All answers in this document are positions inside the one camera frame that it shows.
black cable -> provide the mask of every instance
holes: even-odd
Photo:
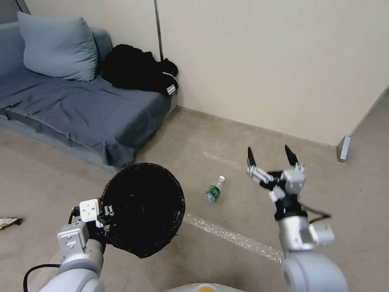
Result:
[[[73,211],[70,213],[70,217],[69,217],[69,220],[68,220],[68,224],[71,224],[72,223],[72,220],[73,220]]]
[[[317,221],[320,221],[320,220],[324,220],[324,219],[327,219],[327,218],[331,218],[332,215],[329,214],[329,213],[326,213],[326,212],[323,212],[323,211],[318,211],[318,210],[315,210],[315,209],[312,209],[304,204],[301,204],[301,206],[307,210],[308,212],[311,212],[311,213],[314,213],[316,215],[320,215],[320,217],[317,217],[315,219],[312,219],[309,221],[309,224],[312,224],[314,222],[317,222]]]
[[[23,278],[23,292],[28,292],[28,275],[39,268],[59,268],[60,264],[42,264],[35,267],[32,267],[30,270],[27,271],[27,273],[24,275]]]

wastebasket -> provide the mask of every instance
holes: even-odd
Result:
[[[139,258],[170,243],[185,213],[180,183],[166,168],[152,163],[121,169],[106,185],[101,200],[114,211],[107,243]]]

metal pole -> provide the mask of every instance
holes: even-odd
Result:
[[[155,19],[157,21],[157,33],[158,33],[158,43],[159,43],[159,55],[161,61],[163,61],[163,52],[162,52],[162,38],[161,38],[161,26],[159,24],[159,13],[158,13],[158,3],[157,0],[154,0],[155,7]]]

light blue pillow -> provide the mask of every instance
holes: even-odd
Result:
[[[17,18],[26,45],[26,68],[67,80],[94,79],[97,49],[82,17],[50,19],[18,12]]]

orange button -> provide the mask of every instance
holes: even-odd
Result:
[[[213,290],[211,287],[201,287],[200,289],[197,290],[198,292],[216,292]]]

